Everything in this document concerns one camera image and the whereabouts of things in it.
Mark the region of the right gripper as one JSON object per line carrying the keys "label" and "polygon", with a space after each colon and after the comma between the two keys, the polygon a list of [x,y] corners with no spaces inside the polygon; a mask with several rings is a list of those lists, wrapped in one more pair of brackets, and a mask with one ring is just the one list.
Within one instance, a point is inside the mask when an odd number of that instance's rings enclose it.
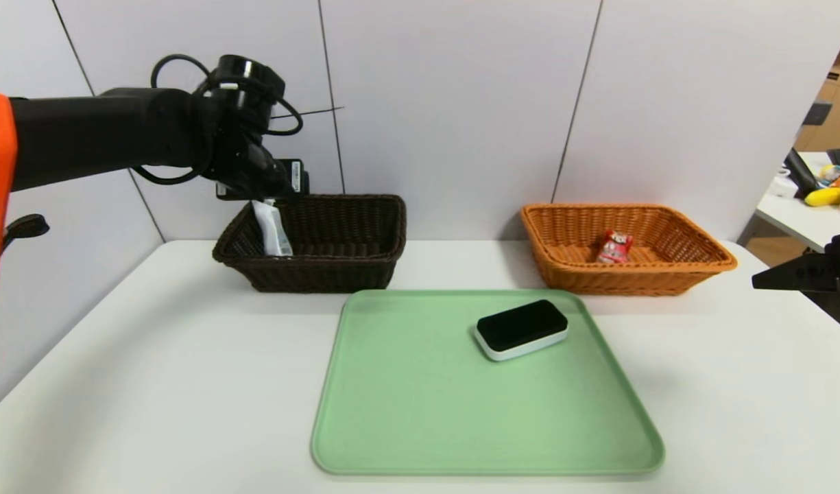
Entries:
{"label": "right gripper", "polygon": [[[825,254],[811,252],[752,276],[755,289],[834,293],[840,302],[840,235],[825,247]],[[840,309],[837,310],[840,322]]]}

